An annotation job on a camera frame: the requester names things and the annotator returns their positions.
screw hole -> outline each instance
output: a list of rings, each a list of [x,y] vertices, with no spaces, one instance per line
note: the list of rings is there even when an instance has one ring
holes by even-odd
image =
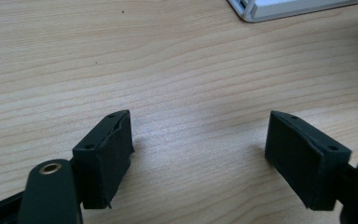
[[[93,144],[85,145],[84,148],[85,149],[92,149],[92,148],[94,148],[94,145]]]
[[[330,147],[328,147],[328,148],[330,148],[331,150],[338,150],[338,148],[337,147],[333,147],[333,146],[330,146]]]
[[[51,175],[53,173],[56,173],[58,170],[61,169],[61,165],[59,163],[50,163],[45,165],[39,170],[39,173],[42,175]]]

wooden table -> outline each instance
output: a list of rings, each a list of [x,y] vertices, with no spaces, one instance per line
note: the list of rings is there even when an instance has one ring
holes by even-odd
[[[338,223],[264,145],[280,110],[358,163],[358,6],[250,24],[225,0],[0,1],[0,200],[126,108],[131,168],[85,223]]]

white device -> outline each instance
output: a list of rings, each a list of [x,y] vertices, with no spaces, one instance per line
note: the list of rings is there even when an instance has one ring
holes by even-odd
[[[228,0],[248,22],[269,21],[334,7],[358,4],[358,0]]]

white object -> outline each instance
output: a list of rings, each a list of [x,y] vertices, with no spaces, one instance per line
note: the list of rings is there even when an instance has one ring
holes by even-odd
[[[358,0],[228,0],[228,2],[241,18],[249,22],[269,21],[358,4]]]

wood grain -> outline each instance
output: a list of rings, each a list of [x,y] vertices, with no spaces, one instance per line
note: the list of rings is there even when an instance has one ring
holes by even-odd
[[[250,24],[225,0],[0,1],[0,200],[128,108],[136,153],[85,223],[338,223],[264,159],[269,111],[358,162],[358,6]]]

